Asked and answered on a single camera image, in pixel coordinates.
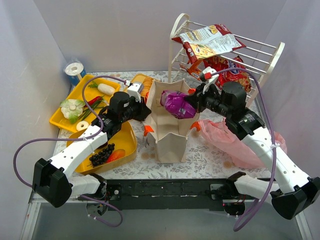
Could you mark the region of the pink plastic grocery bag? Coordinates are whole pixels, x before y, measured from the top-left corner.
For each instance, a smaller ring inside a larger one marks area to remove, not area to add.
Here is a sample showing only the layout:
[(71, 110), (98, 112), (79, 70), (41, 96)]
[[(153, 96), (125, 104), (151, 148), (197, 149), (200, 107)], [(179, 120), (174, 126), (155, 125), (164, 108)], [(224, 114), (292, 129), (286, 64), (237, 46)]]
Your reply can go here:
[(225, 120), (220, 122), (212, 122), (208, 119), (198, 120), (194, 126), (206, 141), (227, 153), (237, 167), (253, 169), (265, 166), (252, 149), (228, 129)]

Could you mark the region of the cream metal shelf rack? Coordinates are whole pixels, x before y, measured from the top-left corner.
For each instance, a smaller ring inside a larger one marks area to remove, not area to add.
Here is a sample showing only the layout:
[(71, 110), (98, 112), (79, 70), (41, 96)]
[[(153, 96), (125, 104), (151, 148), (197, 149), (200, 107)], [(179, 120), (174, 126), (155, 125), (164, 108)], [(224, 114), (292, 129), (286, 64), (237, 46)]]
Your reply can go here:
[[(185, 79), (188, 83), (198, 84), (200, 81), (191, 76), (181, 65), (188, 63), (188, 56), (182, 46), (174, 42), (172, 38), (179, 34), (191, 32), (204, 25), (190, 20), (190, 16), (181, 13), (175, 20), (169, 34), (169, 52), (168, 52), (168, 81), (174, 82)], [(272, 74), (282, 52), (285, 43), (280, 42), (277, 46), (266, 44), (244, 36), (235, 35), (235, 38), (242, 42), (245, 47), (222, 54), (220, 57), (224, 60), (240, 64), (253, 74), (262, 87)]]

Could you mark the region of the purple snack bag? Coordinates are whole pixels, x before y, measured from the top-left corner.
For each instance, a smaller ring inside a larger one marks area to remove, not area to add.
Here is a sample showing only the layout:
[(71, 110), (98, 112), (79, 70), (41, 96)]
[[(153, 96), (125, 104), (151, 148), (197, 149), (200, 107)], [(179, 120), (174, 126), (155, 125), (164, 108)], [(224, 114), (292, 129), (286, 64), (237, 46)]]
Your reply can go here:
[(188, 95), (180, 91), (164, 90), (161, 94), (160, 105), (176, 119), (192, 119), (196, 109), (185, 100)]

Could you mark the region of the tissue roll blue pack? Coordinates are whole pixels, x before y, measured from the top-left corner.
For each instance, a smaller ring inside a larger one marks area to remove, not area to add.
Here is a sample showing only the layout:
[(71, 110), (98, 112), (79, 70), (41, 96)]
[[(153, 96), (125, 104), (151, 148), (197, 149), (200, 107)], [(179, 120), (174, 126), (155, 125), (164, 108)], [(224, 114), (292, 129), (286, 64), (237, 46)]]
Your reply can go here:
[(68, 62), (63, 71), (73, 86), (76, 86), (87, 74), (84, 65), (77, 59)]

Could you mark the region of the yellow flat tray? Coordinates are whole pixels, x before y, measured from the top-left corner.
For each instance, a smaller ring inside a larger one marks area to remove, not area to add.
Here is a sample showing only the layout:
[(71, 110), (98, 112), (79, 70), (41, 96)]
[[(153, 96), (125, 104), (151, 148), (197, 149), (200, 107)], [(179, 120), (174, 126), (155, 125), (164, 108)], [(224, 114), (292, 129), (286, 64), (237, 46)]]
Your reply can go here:
[(137, 74), (137, 75), (131, 80), (131, 83), (137, 83), (137, 82), (142, 83), (146, 77), (151, 77), (151, 76), (147, 76), (147, 75), (144, 75), (144, 74)]

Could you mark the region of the beige paper grocery bag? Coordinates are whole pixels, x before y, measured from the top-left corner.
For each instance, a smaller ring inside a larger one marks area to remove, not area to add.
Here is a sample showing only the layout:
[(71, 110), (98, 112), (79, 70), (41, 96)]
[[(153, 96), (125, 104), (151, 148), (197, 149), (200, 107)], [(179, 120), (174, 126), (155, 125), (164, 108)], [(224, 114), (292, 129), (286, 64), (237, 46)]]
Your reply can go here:
[(172, 83), (154, 81), (150, 87), (146, 106), (151, 110), (144, 124), (144, 135), (155, 139), (155, 158), (161, 163), (186, 162), (186, 145), (192, 124), (199, 120), (196, 113), (189, 119), (177, 119), (161, 105), (163, 91), (187, 94), (191, 88), (184, 79)]

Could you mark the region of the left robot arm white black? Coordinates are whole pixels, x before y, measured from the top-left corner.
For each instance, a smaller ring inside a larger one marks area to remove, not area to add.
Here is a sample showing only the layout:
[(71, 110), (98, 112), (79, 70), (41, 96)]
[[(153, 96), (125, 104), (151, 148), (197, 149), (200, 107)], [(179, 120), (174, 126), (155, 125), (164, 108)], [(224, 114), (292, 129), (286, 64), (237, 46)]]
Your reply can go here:
[(94, 151), (107, 144), (129, 120), (143, 121), (151, 113), (143, 97), (130, 96), (118, 91), (109, 105), (96, 115), (96, 119), (62, 152), (49, 160), (41, 158), (35, 163), (32, 189), (55, 208), (70, 197), (89, 195), (101, 199), (106, 194), (107, 181), (91, 173), (73, 177), (75, 169)]

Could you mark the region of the red chili pepper toy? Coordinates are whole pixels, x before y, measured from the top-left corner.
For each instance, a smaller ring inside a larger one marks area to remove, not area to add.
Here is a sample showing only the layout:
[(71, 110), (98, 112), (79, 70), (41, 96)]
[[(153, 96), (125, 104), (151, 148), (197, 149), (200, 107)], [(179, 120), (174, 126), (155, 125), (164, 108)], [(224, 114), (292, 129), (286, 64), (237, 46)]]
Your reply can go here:
[(88, 101), (87, 103), (92, 109), (94, 109), (99, 104), (104, 103), (104, 102), (105, 102), (105, 99), (103, 96), (97, 96), (97, 97), (93, 98), (92, 100)]

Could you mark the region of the orange snack packet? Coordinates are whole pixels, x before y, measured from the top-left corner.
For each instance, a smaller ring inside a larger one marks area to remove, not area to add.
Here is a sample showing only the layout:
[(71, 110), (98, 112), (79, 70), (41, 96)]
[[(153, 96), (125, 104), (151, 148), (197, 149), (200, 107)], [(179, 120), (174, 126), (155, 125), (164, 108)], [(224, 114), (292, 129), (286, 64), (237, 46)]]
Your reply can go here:
[(189, 75), (191, 75), (192, 77), (194, 77), (195, 79), (197, 79), (199, 81), (201, 80), (200, 74), (206, 68), (204, 61), (202, 59), (198, 60), (195, 63), (191, 63), (190, 60), (188, 60), (187, 63), (180, 63), (179, 66), (182, 69), (186, 70)]

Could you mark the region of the row of round crackers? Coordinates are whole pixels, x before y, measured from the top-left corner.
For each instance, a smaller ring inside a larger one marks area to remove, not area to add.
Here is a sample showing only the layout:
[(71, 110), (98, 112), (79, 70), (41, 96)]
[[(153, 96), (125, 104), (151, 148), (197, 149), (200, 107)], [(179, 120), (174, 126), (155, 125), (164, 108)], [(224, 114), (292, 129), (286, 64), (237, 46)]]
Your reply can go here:
[(145, 98), (148, 97), (148, 94), (149, 94), (149, 91), (150, 91), (150, 88), (151, 88), (153, 82), (154, 82), (154, 79), (152, 77), (146, 77), (143, 80), (143, 82), (142, 82), (143, 89), (142, 89), (142, 91), (140, 93), (140, 95), (142, 97), (145, 97)]

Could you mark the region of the white red chips bag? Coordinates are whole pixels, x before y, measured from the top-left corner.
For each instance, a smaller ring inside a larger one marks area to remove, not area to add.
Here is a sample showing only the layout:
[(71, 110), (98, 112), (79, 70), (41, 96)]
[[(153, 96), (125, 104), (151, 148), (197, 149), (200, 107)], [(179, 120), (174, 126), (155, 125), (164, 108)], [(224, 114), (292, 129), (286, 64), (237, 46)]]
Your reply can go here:
[(214, 24), (184, 32), (172, 40), (182, 44), (191, 64), (246, 46), (237, 40), (224, 24)]

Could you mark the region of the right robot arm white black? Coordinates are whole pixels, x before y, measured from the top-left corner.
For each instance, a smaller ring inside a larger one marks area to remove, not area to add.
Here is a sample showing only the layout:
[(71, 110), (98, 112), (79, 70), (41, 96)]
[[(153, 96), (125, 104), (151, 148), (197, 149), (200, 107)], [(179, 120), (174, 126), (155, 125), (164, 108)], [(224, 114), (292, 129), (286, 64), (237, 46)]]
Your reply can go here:
[(218, 92), (215, 85), (199, 85), (185, 100), (199, 113), (211, 110), (225, 117), (227, 128), (249, 147), (271, 172), (270, 181), (254, 180), (244, 173), (229, 178), (231, 189), (266, 199), (287, 220), (312, 205), (320, 195), (319, 177), (310, 177), (273, 142), (273, 131), (246, 107), (247, 94), (238, 82), (227, 82)]

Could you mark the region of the cabbage toy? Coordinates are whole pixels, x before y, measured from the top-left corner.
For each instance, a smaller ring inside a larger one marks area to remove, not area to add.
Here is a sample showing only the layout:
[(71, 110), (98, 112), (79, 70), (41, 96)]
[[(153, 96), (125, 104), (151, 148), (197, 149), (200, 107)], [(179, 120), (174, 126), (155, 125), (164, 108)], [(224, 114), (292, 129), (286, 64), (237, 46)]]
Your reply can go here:
[(60, 111), (71, 124), (77, 122), (83, 113), (85, 102), (79, 99), (66, 99), (60, 103)]

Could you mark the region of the black grape bunch toy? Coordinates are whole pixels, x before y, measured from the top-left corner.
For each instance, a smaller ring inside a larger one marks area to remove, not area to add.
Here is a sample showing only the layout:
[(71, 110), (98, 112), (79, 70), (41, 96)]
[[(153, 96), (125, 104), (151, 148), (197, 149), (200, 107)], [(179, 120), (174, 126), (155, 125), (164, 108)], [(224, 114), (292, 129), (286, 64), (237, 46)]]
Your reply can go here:
[(112, 155), (114, 150), (115, 144), (108, 144), (107, 147), (104, 148), (102, 151), (99, 151), (97, 154), (94, 154), (89, 158), (90, 164), (88, 166), (97, 167), (105, 164)]

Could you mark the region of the red snack bag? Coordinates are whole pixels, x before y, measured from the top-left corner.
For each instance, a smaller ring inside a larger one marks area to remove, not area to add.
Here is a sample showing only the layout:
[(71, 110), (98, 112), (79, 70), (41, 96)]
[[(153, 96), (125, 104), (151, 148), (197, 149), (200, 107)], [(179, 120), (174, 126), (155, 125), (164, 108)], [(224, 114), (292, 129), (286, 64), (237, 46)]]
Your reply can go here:
[[(203, 60), (204, 66), (211, 67), (215, 69), (217, 72), (221, 70), (225, 70), (228, 68), (242, 68), (245, 67), (239, 63), (233, 62), (231, 60), (224, 59), (220, 56), (213, 56)], [(251, 83), (250, 77), (246, 72), (239, 71), (239, 70), (229, 70), (219, 74), (215, 85), (221, 90), (222, 86), (226, 82), (238, 82), (240, 83), (244, 90), (249, 93), (251, 91)]]

